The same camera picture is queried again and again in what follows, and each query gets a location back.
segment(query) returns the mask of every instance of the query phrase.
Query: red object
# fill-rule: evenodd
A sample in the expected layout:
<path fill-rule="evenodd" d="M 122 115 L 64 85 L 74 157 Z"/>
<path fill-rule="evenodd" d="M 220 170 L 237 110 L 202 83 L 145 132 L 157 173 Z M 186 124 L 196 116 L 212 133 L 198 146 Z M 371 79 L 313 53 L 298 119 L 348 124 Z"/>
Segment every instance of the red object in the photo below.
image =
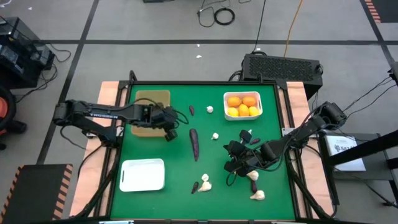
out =
<path fill-rule="evenodd" d="M 8 104 L 4 98 L 0 97 L 0 118 L 3 118 L 6 116 L 8 112 Z M 0 135 L 6 133 L 7 131 L 5 129 L 0 130 Z"/>

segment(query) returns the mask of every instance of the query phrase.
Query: wooden table frame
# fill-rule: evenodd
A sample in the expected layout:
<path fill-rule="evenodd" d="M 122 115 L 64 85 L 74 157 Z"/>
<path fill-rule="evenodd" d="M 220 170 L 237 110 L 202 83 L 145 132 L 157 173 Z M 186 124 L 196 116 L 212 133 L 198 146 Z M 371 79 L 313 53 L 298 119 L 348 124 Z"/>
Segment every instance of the wooden table frame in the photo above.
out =
<path fill-rule="evenodd" d="M 128 81 L 103 82 L 99 93 L 98 103 L 104 105 L 124 105 L 129 101 L 131 88 L 128 88 L 128 86 Z M 281 109 L 281 120 L 283 120 L 282 125 L 284 127 L 291 127 L 292 125 L 299 126 L 303 119 L 310 112 L 303 83 L 289 82 L 287 83 L 287 91 L 279 90 L 279 92 L 276 92 L 276 94 L 279 94 L 277 103 L 280 103 L 279 108 Z M 103 126 L 117 126 L 121 124 L 119 121 L 116 122 L 103 118 L 94 118 L 94 121 Z M 94 149 L 96 149 L 99 144 L 100 141 L 98 138 L 89 139 L 86 146 L 85 157 Z M 311 139 L 308 142 L 308 145 L 318 149 L 317 142 L 314 139 Z M 81 169 L 80 178 L 77 183 L 72 208 L 70 211 L 71 216 L 76 215 L 83 209 L 83 207 L 97 190 L 100 181 L 106 177 L 106 174 L 112 167 L 116 154 L 115 152 L 115 149 L 102 147 L 96 154 L 93 154 L 92 157 L 86 161 L 85 165 Z M 299 175 L 305 176 L 307 188 L 317 200 L 319 205 L 322 206 L 327 214 L 332 214 L 333 208 L 331 205 L 330 194 L 321 159 L 315 153 L 308 150 L 303 150 L 301 160 L 299 160 L 297 163 L 294 162 L 294 167 Z M 114 180 L 115 181 L 112 181 L 108 185 L 102 196 L 102 199 L 96 204 L 96 208 L 92 211 L 91 215 L 98 216 L 110 214 L 111 206 L 108 205 L 113 201 L 113 194 L 109 193 L 113 192 L 114 188 L 116 187 L 116 178 Z M 295 216 L 302 218 L 316 218 L 315 213 L 309 208 L 308 204 L 303 199 L 303 195 L 298 187 L 295 186 L 292 191 L 294 191 L 295 194 L 295 196 L 293 196 L 295 200 L 294 207 L 296 208 Z"/>

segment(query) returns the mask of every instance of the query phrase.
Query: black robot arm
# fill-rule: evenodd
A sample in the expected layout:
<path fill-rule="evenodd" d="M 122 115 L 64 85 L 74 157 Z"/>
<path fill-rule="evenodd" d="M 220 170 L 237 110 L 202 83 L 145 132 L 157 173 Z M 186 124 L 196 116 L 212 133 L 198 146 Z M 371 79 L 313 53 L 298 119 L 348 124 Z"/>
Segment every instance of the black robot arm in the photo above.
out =
<path fill-rule="evenodd" d="M 120 119 L 137 127 L 164 129 L 167 141 L 177 137 L 175 123 L 178 115 L 171 106 L 164 108 L 161 103 L 133 103 L 120 107 L 67 100 L 56 105 L 52 121 L 58 126 L 78 127 L 83 134 L 93 133 L 105 146 L 118 146 L 115 127 L 104 127 L 87 117 Z"/>
<path fill-rule="evenodd" d="M 257 148 L 250 149 L 244 144 L 231 141 L 224 148 L 228 151 L 231 161 L 226 162 L 224 169 L 236 172 L 244 177 L 255 169 L 266 169 L 275 164 L 281 155 L 291 147 L 303 148 L 311 135 L 324 129 L 338 129 L 347 117 L 335 103 L 325 102 L 319 106 L 314 115 L 279 140 L 267 141 Z"/>

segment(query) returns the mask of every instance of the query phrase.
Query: white wire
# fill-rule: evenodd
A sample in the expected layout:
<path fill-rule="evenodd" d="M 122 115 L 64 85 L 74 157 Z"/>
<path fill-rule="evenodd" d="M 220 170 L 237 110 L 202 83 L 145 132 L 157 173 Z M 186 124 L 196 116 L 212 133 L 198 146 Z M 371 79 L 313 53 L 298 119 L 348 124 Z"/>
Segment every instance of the white wire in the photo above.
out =
<path fill-rule="evenodd" d="M 12 0 L 8 1 L 7 3 L 0 4 L 0 7 L 6 7 L 6 5 L 10 4 L 11 2 L 12 2 Z"/>

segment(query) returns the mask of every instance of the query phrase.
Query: black floor line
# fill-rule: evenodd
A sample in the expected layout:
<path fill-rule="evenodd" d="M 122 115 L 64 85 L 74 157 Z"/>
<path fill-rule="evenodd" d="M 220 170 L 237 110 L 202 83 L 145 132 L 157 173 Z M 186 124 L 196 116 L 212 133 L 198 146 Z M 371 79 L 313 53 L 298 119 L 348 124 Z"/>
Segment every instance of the black floor line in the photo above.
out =
<path fill-rule="evenodd" d="M 377 40 L 380 41 L 380 46 L 381 46 L 381 50 L 383 51 L 384 56 L 386 57 L 386 60 L 388 61 L 388 64 L 390 65 L 390 67 L 392 68 L 393 64 L 394 64 L 394 59 L 391 56 L 391 53 L 387 47 L 387 45 L 384 42 L 383 36 L 380 33 L 379 28 L 377 27 L 376 22 L 374 21 L 371 12 L 368 9 L 368 6 L 366 5 L 365 0 L 360 0 L 361 1 L 361 5 L 363 7 L 363 10 L 365 11 L 366 17 L 369 20 L 369 23 L 373 29 L 374 34 L 377 37 Z"/>
<path fill-rule="evenodd" d="M 78 44 L 79 40 L 41 40 L 46 44 Z M 84 44 L 164 45 L 164 44 L 255 44 L 256 40 L 84 40 Z M 259 40 L 259 44 L 284 45 L 286 40 Z M 289 45 L 398 45 L 398 40 L 290 40 Z"/>
<path fill-rule="evenodd" d="M 77 64 L 78 64 L 79 59 L 80 59 L 81 51 L 83 50 L 84 41 L 87 38 L 88 31 L 90 29 L 90 25 L 93 22 L 93 18 L 94 18 L 95 11 L 97 9 L 99 1 L 100 0 L 94 0 L 93 1 L 93 5 L 91 7 L 90 13 L 88 14 L 88 18 L 87 18 L 87 21 L 86 21 L 85 28 L 83 29 L 83 33 L 81 34 L 78 46 L 76 48 L 75 55 L 73 56 L 72 64 L 70 65 L 70 68 L 69 68 L 67 79 L 65 80 L 65 83 L 63 84 L 63 88 L 62 88 L 62 91 L 61 91 L 61 94 L 60 94 L 60 98 L 58 99 L 58 102 L 65 101 L 65 99 L 67 97 L 70 84 L 72 82 L 72 79 L 73 79 L 73 76 L 75 74 L 75 70 L 76 70 Z M 54 132 L 55 132 L 55 124 L 53 124 L 53 122 L 51 122 L 50 126 L 49 126 L 49 129 L 47 130 L 47 134 L 45 135 L 43 146 L 42 146 L 42 149 L 40 150 L 40 154 L 39 154 L 39 156 L 37 158 L 36 164 L 44 164 L 45 158 L 47 157 L 47 153 L 49 152 L 49 147 L 50 147 L 52 138 L 54 136 Z"/>

